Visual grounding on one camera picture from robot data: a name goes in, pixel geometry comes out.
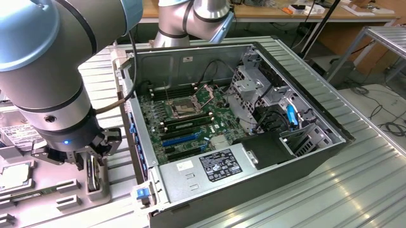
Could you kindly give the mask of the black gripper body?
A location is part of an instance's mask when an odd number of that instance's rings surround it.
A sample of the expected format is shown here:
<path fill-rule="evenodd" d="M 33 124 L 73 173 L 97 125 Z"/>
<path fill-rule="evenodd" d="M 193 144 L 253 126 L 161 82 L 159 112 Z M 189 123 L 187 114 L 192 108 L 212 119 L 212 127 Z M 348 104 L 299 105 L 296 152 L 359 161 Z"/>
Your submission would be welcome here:
<path fill-rule="evenodd" d="M 36 131 L 53 150 L 61 152 L 77 151 L 88 146 L 96 136 L 101 134 L 94 109 L 90 108 L 81 121 L 70 127 L 57 131 L 36 128 Z"/>

